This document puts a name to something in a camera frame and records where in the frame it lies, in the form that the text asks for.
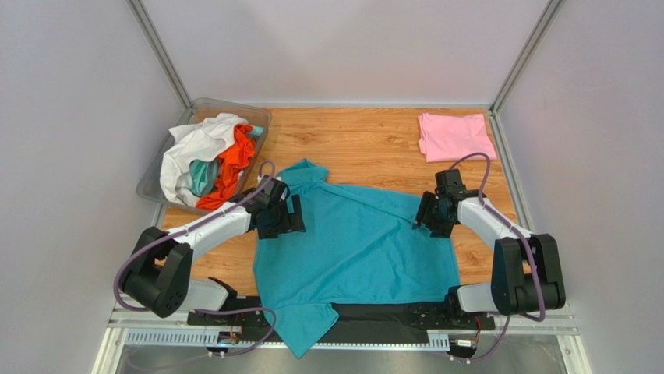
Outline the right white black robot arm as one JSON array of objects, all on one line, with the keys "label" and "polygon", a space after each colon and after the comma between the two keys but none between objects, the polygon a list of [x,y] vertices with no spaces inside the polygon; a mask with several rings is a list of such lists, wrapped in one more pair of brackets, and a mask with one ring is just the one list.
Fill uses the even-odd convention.
[{"label": "right white black robot arm", "polygon": [[470,190],[456,169],[436,174],[436,188],[424,192],[414,228],[449,238],[455,226],[471,229],[493,252],[491,279],[451,287],[445,302],[458,315],[495,313],[541,320],[567,301],[556,240],[535,234],[499,212],[484,192]]}]

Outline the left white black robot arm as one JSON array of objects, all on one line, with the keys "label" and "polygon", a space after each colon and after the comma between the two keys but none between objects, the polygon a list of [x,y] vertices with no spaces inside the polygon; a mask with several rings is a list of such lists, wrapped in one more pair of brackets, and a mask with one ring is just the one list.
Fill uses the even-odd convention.
[{"label": "left white black robot arm", "polygon": [[257,188],[189,224],[144,230],[115,276],[114,295],[124,308],[160,318],[180,309],[217,312],[230,291],[218,280],[192,278],[192,266],[202,255],[247,232],[273,239],[305,229],[300,196],[285,182],[264,176]]}]

